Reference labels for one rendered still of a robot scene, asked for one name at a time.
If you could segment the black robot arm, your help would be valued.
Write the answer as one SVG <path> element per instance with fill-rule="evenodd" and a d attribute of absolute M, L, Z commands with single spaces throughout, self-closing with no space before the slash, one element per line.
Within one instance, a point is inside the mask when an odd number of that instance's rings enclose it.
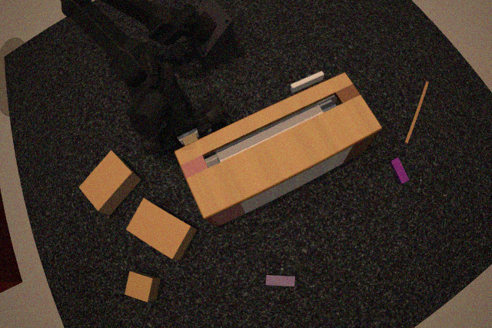
<path fill-rule="evenodd" d="M 183 35 L 197 38 L 204 45 L 217 27 L 208 13 L 203 11 L 199 15 L 189 3 L 178 10 L 159 7 L 149 0 L 101 1 L 143 23 L 149 30 L 148 37 L 160 45 L 173 45 Z M 135 132 L 155 136 L 168 109 L 182 95 L 189 108 L 193 108 L 173 74 L 177 65 L 167 61 L 158 63 L 158 56 L 151 48 L 141 40 L 126 36 L 91 0 L 61 0 L 61 9 L 111 57 L 134 102 L 126 115 Z"/>

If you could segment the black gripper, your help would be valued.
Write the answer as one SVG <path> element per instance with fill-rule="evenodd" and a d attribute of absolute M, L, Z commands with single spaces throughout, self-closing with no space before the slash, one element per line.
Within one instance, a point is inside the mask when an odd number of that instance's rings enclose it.
<path fill-rule="evenodd" d="M 200 139 L 207 135 L 212 124 L 216 124 L 227 118 L 226 110 L 217 96 L 201 102 L 201 106 L 190 111 L 187 101 L 182 95 L 181 100 L 168 109 L 165 116 L 166 126 L 158 131 L 155 136 L 141 136 L 143 149 L 147 154 L 154 154 L 162 149 L 176 151 L 183 147 L 175 136 L 175 133 L 196 124 Z"/>

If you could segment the thin orange bar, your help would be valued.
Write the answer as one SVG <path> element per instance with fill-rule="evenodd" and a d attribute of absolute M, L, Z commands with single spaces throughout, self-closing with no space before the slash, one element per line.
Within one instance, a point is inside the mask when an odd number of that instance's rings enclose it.
<path fill-rule="evenodd" d="M 414 129 L 414 125 L 416 123 L 415 121 L 417 120 L 418 113 L 419 113 L 419 111 L 421 109 L 422 101 L 424 100 L 424 96 L 425 96 L 425 93 L 426 93 L 428 84 L 429 84 L 429 82 L 426 82 L 425 85 L 424 85 L 424 89 L 422 91 L 422 94 L 421 94 L 421 97 L 420 97 L 420 100 L 419 100 L 419 104 L 417 105 L 416 112 L 414 113 L 413 121 L 411 122 L 411 126 L 410 126 L 409 131 L 408 131 L 408 134 L 406 136 L 406 140 L 404 141 L 405 144 L 408 144 L 408 141 L 409 141 L 409 139 L 411 137 L 412 130 Z"/>

